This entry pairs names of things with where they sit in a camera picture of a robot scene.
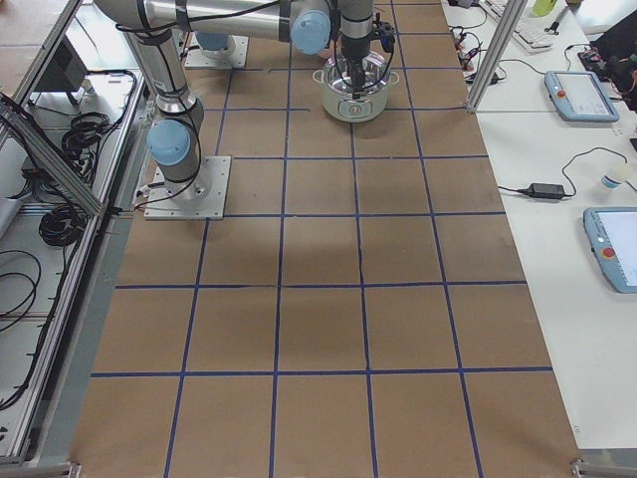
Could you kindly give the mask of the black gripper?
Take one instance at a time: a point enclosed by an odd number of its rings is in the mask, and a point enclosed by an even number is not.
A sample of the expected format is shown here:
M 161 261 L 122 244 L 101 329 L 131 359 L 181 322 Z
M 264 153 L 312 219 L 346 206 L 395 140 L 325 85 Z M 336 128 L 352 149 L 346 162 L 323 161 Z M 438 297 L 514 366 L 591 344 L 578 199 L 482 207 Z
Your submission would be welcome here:
M 338 2 L 340 11 L 341 50 L 348 59 L 352 98 L 359 100 L 364 92 L 364 69 L 361 60 L 369 54 L 372 38 L 372 0 Z

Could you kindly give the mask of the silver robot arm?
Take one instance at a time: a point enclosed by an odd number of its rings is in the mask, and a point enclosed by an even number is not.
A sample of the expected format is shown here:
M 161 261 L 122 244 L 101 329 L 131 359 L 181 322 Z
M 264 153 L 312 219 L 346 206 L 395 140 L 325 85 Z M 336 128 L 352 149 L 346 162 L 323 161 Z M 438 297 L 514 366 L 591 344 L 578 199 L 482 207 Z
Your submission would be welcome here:
M 173 31 L 271 39 L 313 55 L 341 38 L 356 92 L 364 88 L 362 60 L 372 41 L 372 1 L 98 1 L 122 31 L 165 118 L 193 120 L 203 106 L 191 93 Z
M 236 49 L 230 35 L 196 32 L 195 39 L 203 55 L 215 60 L 228 58 Z

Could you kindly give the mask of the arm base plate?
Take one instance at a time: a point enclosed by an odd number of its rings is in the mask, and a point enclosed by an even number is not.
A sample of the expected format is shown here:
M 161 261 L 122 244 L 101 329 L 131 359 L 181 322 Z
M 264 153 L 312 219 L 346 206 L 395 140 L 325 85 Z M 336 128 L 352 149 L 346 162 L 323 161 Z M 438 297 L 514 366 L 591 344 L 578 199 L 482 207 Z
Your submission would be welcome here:
M 224 217 L 229 176 L 230 156 L 205 156 L 198 176 L 188 188 L 182 189 L 170 181 L 166 182 L 159 166 L 155 167 L 155 181 L 163 185 L 152 188 L 149 204 L 144 206 L 143 216 L 147 220 L 220 220 Z
M 228 70 L 245 67 L 249 38 L 231 35 L 223 50 L 206 50 L 192 35 L 186 49 L 184 66 L 190 70 Z

